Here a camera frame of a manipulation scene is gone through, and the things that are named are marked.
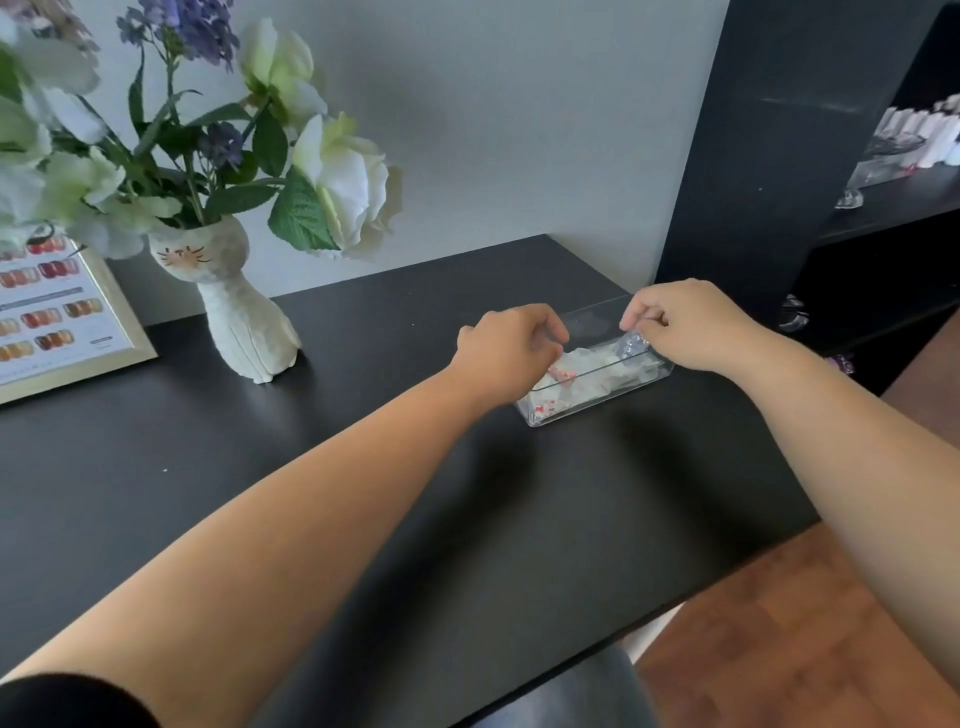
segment hand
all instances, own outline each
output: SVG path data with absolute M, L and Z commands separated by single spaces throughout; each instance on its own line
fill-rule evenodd
M 724 376 L 731 376 L 740 360 L 775 335 L 713 283 L 696 279 L 641 289 L 627 306 L 620 328 L 635 328 L 681 366 Z
M 564 352 L 557 342 L 569 340 L 564 323 L 546 303 L 490 311 L 475 327 L 460 329 L 447 369 L 482 404 L 496 407 L 526 395 Z

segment black table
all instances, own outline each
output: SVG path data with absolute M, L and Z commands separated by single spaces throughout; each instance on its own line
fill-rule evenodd
M 256 480 L 440 369 L 460 325 L 622 293 L 542 235 L 281 297 L 305 351 L 269 385 L 230 372 L 195 317 L 150 330 L 157 361 L 6 407 L 0 672 Z M 678 368 L 539 429 L 499 409 L 255 724 L 444 728 L 815 519 L 719 376 Z

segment gray wall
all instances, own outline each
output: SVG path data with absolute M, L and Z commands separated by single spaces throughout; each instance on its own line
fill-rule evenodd
M 116 38 L 128 0 L 78 3 L 104 47 L 94 100 L 122 134 L 135 53 Z M 404 168 L 396 234 L 361 259 L 297 253 L 242 219 L 246 273 L 270 296 L 539 232 L 628 288 L 657 266 L 727 0 L 241 0 L 296 29 L 325 96 Z M 238 98 L 238 76 L 184 71 L 200 110 Z M 160 78 L 148 76 L 157 104 Z M 199 311 L 145 255 L 114 265 L 144 323 Z

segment black sleeve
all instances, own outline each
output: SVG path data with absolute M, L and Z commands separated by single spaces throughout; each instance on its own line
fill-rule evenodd
M 0 685 L 3 728 L 160 728 L 125 690 L 85 675 L 32 675 Z

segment gold picture frame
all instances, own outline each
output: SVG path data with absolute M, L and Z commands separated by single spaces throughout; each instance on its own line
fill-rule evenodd
M 57 246 L 53 251 L 43 247 L 50 245 L 51 240 Z M 67 273 L 60 276 L 62 270 Z M 16 291 L 22 279 L 28 282 L 23 284 L 22 291 Z M 38 289 L 38 295 L 30 295 L 34 293 L 29 288 L 31 284 Z M 98 318 L 93 330 L 102 330 L 105 335 L 83 339 L 82 320 L 92 320 L 94 316 Z M 11 321 L 17 331 L 9 331 Z M 53 330 L 67 326 L 76 329 L 76 333 L 68 328 Z M 70 338 L 68 347 L 63 346 L 64 333 Z M 74 344 L 80 345 L 75 352 L 71 349 Z M 16 359 L 11 347 L 19 352 Z M 70 355 L 63 356 L 60 348 L 65 352 L 69 349 Z M 22 250 L 12 251 L 8 247 L 0 251 L 0 404 L 154 358 L 153 344 L 113 273 L 95 251 L 81 249 L 62 235 L 31 240 Z

